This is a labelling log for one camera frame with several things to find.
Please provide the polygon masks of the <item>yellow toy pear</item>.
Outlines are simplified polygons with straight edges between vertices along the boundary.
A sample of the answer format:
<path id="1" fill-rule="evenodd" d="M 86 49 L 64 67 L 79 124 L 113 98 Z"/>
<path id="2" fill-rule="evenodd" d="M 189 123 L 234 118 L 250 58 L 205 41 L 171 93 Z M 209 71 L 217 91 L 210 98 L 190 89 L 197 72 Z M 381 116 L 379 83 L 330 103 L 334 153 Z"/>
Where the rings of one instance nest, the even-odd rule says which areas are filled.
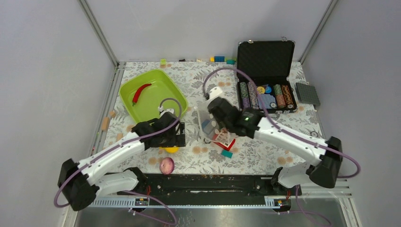
<path id="1" fill-rule="evenodd" d="M 178 150 L 179 150 L 179 147 L 168 147 L 168 148 L 165 148 L 165 151 L 167 153 L 176 153 Z"/>

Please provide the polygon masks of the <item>clear zip top bag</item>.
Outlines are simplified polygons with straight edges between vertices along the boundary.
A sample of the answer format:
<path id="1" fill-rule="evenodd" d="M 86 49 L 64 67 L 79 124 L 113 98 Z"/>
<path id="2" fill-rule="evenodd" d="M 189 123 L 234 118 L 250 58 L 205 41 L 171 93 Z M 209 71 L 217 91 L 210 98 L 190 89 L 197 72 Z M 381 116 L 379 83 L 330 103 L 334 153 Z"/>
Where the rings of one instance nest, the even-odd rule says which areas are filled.
<path id="1" fill-rule="evenodd" d="M 225 147 L 234 143 L 236 135 L 217 123 L 214 116 L 208 112 L 206 102 L 198 104 L 195 110 L 198 116 L 199 135 L 205 143 L 215 142 Z"/>

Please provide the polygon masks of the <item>purple toy onion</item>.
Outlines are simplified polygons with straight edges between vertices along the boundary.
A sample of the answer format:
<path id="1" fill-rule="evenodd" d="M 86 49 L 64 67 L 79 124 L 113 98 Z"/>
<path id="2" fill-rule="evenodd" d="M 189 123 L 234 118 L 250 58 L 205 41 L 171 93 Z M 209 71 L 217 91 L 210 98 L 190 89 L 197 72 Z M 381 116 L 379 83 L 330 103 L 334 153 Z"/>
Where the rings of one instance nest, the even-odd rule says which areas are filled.
<path id="1" fill-rule="evenodd" d="M 175 164 L 173 159 L 170 157 L 165 157 L 159 164 L 159 170 L 162 174 L 169 175 L 173 172 L 174 166 Z"/>

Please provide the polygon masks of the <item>green plastic tub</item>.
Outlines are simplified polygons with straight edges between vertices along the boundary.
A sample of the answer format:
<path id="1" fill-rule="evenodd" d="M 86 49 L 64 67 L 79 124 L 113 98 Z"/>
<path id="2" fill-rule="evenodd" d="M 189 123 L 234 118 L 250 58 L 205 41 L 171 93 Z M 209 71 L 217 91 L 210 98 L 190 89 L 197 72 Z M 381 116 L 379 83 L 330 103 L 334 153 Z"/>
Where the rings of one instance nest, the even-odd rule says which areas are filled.
<path id="1" fill-rule="evenodd" d="M 142 91 L 137 104 L 133 106 L 132 98 L 136 90 L 147 83 L 152 85 Z M 128 80 L 121 85 L 119 95 L 135 123 L 158 118 L 158 107 L 165 98 L 177 100 L 182 107 L 182 114 L 188 108 L 188 101 L 179 87 L 163 70 L 159 69 L 147 71 Z"/>

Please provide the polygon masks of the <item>red toy chili pepper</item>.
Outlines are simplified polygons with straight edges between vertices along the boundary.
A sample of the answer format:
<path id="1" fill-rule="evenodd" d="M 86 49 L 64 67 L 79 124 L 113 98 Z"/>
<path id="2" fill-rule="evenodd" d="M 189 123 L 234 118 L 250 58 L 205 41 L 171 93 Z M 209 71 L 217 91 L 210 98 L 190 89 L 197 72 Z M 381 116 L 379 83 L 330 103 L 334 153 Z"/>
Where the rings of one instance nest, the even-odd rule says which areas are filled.
<path id="1" fill-rule="evenodd" d="M 137 102 L 138 102 L 138 100 L 139 100 L 139 97 L 140 97 L 142 91 L 143 91 L 145 88 L 147 88 L 147 87 L 149 87 L 149 86 L 151 86 L 151 85 L 152 85 L 151 83 L 147 83 L 147 84 L 142 85 L 141 87 L 139 87 L 139 88 L 136 90 L 136 92 L 135 92 L 135 94 L 134 94 L 134 96 L 133 96 L 133 98 L 132 98 L 132 105 L 133 105 L 133 106 L 137 104 Z"/>

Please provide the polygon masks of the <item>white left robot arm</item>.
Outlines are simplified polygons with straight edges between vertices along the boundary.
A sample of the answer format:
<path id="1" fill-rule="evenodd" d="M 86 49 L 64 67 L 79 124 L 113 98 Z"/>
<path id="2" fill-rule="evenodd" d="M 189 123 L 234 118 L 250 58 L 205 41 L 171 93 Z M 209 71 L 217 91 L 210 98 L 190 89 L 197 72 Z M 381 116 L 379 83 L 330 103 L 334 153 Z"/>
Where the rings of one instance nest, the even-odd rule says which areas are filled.
<path id="1" fill-rule="evenodd" d="M 59 190 L 54 205 L 61 207 L 58 197 L 63 194 L 67 206 L 74 211 L 88 207 L 97 197 L 131 190 L 142 194 L 147 182 L 133 170 L 110 173 L 114 165 L 149 148 L 185 146 L 185 124 L 171 112 L 159 118 L 137 123 L 130 132 L 101 152 L 78 162 L 63 162 L 58 179 Z"/>

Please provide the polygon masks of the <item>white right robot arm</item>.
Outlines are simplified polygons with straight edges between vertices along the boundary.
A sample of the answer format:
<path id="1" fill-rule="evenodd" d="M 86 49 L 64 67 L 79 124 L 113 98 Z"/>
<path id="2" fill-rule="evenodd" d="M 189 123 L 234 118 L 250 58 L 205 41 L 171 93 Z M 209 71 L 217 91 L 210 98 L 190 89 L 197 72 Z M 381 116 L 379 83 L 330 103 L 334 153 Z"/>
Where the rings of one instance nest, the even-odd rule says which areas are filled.
<path id="1" fill-rule="evenodd" d="M 246 108 L 241 111 L 221 97 L 208 102 L 207 110 L 230 133 L 272 143 L 304 160 L 301 164 L 280 167 L 275 171 L 271 180 L 274 193 L 283 195 L 290 188 L 304 183 L 329 189 L 335 187 L 342 157 L 337 150 L 331 151 L 326 140 L 310 138 L 279 125 L 259 110 Z"/>

